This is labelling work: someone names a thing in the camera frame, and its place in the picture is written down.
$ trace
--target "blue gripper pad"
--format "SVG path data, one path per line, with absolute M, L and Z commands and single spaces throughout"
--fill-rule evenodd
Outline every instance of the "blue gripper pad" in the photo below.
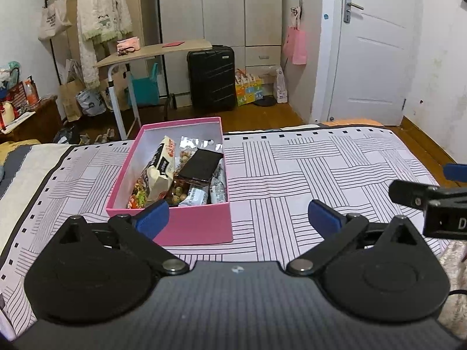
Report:
M 308 205 L 308 221 L 319 235 L 326 239 L 338 233 L 346 224 L 347 219 L 321 201 L 311 200 Z
M 134 217 L 135 229 L 153 240 L 169 223 L 169 215 L 169 204 L 157 201 Z
M 444 177 L 448 180 L 467 183 L 467 164 L 446 164 L 443 172 Z

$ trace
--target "door lock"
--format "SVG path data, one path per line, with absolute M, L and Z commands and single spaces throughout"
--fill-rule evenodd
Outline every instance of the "door lock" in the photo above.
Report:
M 352 0 L 346 0 L 345 4 L 346 5 L 345 5 L 345 12 L 344 12 L 344 22 L 346 24 L 349 24 L 350 23 L 350 12 L 352 11 L 352 6 L 360 10 L 364 10 L 364 8 L 363 6 L 353 3 Z

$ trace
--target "black round base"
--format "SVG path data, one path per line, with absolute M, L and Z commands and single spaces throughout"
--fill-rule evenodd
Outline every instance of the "black round base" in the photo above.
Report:
M 277 104 L 276 99 L 274 96 L 263 96 L 261 100 L 257 100 L 253 102 L 253 104 L 263 107 L 274 106 Z

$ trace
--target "teal bag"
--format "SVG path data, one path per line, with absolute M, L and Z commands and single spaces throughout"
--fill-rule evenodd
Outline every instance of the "teal bag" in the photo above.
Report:
M 157 84 L 157 63 L 152 67 L 151 77 L 135 79 L 131 76 L 131 83 L 135 91 L 136 104 L 138 106 L 150 106 L 159 104 L 159 86 Z

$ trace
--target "wooden tabletop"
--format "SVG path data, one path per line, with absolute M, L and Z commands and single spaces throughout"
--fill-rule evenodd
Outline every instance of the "wooden tabletop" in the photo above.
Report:
M 128 63 L 132 60 L 152 58 L 158 55 L 173 53 L 175 51 L 198 51 L 212 49 L 211 43 L 205 39 L 191 39 L 189 41 L 185 41 L 185 43 L 182 43 L 181 45 L 168 48 L 163 46 L 164 44 L 145 46 L 141 47 L 141 50 L 139 51 L 131 52 L 128 55 L 123 56 L 118 56 L 118 54 L 115 53 L 98 62 L 95 67 L 105 67 L 117 63 Z

